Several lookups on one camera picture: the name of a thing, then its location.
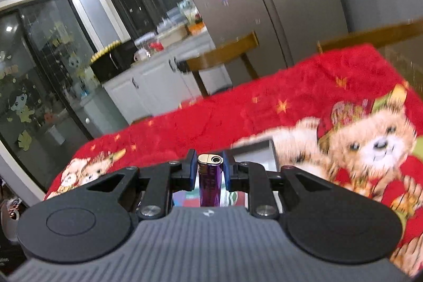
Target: door frame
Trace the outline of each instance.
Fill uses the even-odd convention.
[[[56,93],[56,95],[58,96],[59,100],[63,103],[65,109],[68,111],[69,116],[72,118],[72,120],[75,121],[75,124],[78,126],[78,128],[82,131],[82,133],[85,135],[85,137],[88,139],[88,141],[93,140],[94,138],[92,137],[92,135],[89,133],[88,129],[83,125],[82,121],[79,119],[79,117],[76,115],[75,111],[73,110],[73,108],[71,107],[71,105],[69,104],[69,102],[67,101],[66,97],[64,96],[64,94],[61,92],[60,88],[56,85],[56,83],[53,82],[50,74],[48,73],[48,71],[45,69],[45,67],[43,66],[43,64],[40,62],[39,57],[35,54],[36,48],[32,42],[32,40],[30,39],[28,32],[26,30],[26,27],[22,21],[22,13],[20,11],[20,8],[28,6],[28,5],[34,5],[34,4],[39,4],[39,3],[43,3],[46,1],[50,1],[50,0],[33,0],[33,1],[29,1],[29,2],[25,2],[19,5],[15,5],[12,6],[10,8],[4,9],[4,10],[0,10],[0,17],[3,16],[7,16],[7,15],[16,15],[18,18],[18,23],[20,26],[22,26],[22,34],[23,34],[23,39],[26,43],[26,46],[29,50],[29,54],[31,54],[36,67],[38,68],[38,70],[40,71],[40,74],[42,76],[42,78],[44,79],[43,82],[47,82],[48,84],[50,84],[52,90]],[[77,19],[78,24],[81,27],[81,30],[83,32],[83,34],[85,35],[88,44],[90,45],[90,47],[93,50],[93,53],[96,51],[95,45],[93,44],[91,38],[88,35],[88,32],[86,30],[86,28],[84,27],[81,18],[79,17],[75,6],[72,3],[72,0],[68,0],[69,5],[71,6],[71,9]],[[47,189],[41,185],[41,183],[39,183],[34,176],[32,175],[32,173],[27,169],[27,167],[20,161],[20,159],[18,158],[18,156],[15,154],[15,152],[11,149],[11,147],[9,146],[9,144],[5,141],[3,135],[0,133],[0,141],[1,143],[4,145],[4,147],[7,149],[7,151],[9,152],[9,154],[12,156],[12,158],[16,161],[16,163],[20,166],[20,168],[28,175],[28,177],[35,183],[35,185],[41,189],[41,191],[43,191],[44,193],[47,192]]]

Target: teddy bear eye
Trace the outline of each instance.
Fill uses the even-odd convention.
[[[295,162],[296,163],[303,163],[303,161],[305,160],[305,154],[304,153],[300,153],[296,158],[295,158]]]
[[[395,131],[396,131],[396,127],[395,127],[395,126],[389,126],[389,127],[386,129],[386,134],[395,133]]]
[[[350,145],[351,151],[358,151],[359,148],[360,148],[360,144],[358,142],[354,142]]]

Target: teddy bear nose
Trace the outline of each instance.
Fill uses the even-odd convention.
[[[383,138],[383,139],[379,139],[378,141],[376,141],[375,144],[373,145],[373,148],[375,150],[382,150],[382,149],[386,148],[387,145],[388,145],[387,139]]]

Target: chair leg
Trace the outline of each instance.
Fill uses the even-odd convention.
[[[248,74],[250,75],[251,79],[259,79],[259,75],[255,71],[254,67],[251,65],[250,59],[248,59],[246,53],[240,55],[242,62],[247,69]]]
[[[194,76],[195,82],[197,83],[198,88],[200,89],[201,95],[203,97],[209,96],[209,94],[207,93],[206,86],[204,85],[203,80],[200,77],[200,73],[198,71],[194,71],[192,75]]]

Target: white logo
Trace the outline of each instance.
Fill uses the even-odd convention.
[[[213,210],[211,210],[211,209],[209,209],[208,211],[203,212],[203,214],[204,214],[205,216],[211,217],[211,216],[213,216],[214,211],[213,211]]]

